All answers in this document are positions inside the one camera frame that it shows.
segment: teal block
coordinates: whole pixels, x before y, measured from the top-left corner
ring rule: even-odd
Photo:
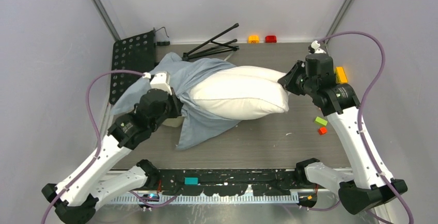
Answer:
[[[327,126],[328,122],[320,117],[316,117],[315,123],[324,127],[324,126]]]
[[[185,185],[198,185],[198,178],[185,178],[184,184]]]

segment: gray wall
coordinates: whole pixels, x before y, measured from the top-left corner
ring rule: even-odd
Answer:
[[[369,32],[385,47],[386,68],[364,118],[385,163],[408,184],[404,197],[416,223],[436,223],[437,217],[437,21],[436,0],[355,0],[338,30]],[[348,35],[334,38],[330,53],[362,96],[380,65],[377,46]],[[406,223],[397,200],[388,208],[395,223]]]
[[[0,223],[39,223],[41,188],[96,144],[85,90],[111,68],[113,40],[91,0],[0,0]],[[108,80],[96,83],[99,120]],[[47,223],[59,223],[53,211]]]
[[[166,26],[172,43],[204,42],[234,23],[219,40],[277,35],[311,41],[329,29],[344,0],[102,0],[123,38]],[[157,37],[164,39],[163,33]]]

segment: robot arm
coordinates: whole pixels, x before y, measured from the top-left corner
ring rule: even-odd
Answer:
[[[315,41],[309,47],[311,54],[305,61],[297,61],[284,77],[278,80],[284,89],[296,95],[309,95],[333,126],[351,164],[353,175],[347,175],[325,166],[312,158],[296,164],[295,175],[301,183],[316,183],[339,196],[351,214],[371,209],[391,201],[394,193],[382,180],[365,149],[360,132],[364,132],[373,157],[398,193],[407,191],[404,180],[394,179],[380,158],[366,130],[357,128],[360,102],[348,84],[336,83],[333,59]]]
[[[181,115],[182,103],[169,86],[169,75],[157,73],[151,89],[141,97],[134,110],[116,119],[102,140],[99,157],[84,174],[60,196],[55,212],[64,223],[86,223],[108,201],[132,189],[153,187],[158,170],[142,160],[127,172],[100,183],[102,177],[123,157],[148,139],[167,118]],[[94,150],[84,162],[58,184],[47,184],[42,193],[51,202],[94,158]]]

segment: white pillow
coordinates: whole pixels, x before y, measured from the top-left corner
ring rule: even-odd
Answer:
[[[253,73],[248,67],[217,72],[193,87],[190,96],[201,108],[229,119],[250,120],[287,112],[288,94],[276,82],[284,73],[275,71],[273,76],[271,69],[252,68]]]
[[[258,78],[264,78],[272,82],[277,82],[279,78],[286,75],[286,73],[278,72],[268,68],[254,67],[254,66],[240,66],[221,71],[219,73],[231,73],[234,75],[246,75]]]

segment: gray table surface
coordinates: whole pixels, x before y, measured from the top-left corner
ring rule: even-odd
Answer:
[[[240,50],[228,59],[237,66],[258,66],[288,72],[304,60],[308,43],[238,44]],[[182,55],[196,45],[158,47],[157,58],[168,52]],[[225,58],[219,54],[214,58]],[[333,168],[349,167],[335,131],[320,136],[313,123],[322,116],[308,96],[289,97],[289,112],[242,121],[235,128],[184,151],[176,151],[181,128],[161,126],[151,138],[119,161],[114,169],[129,169],[141,159],[160,169],[294,168],[295,163],[318,158]]]

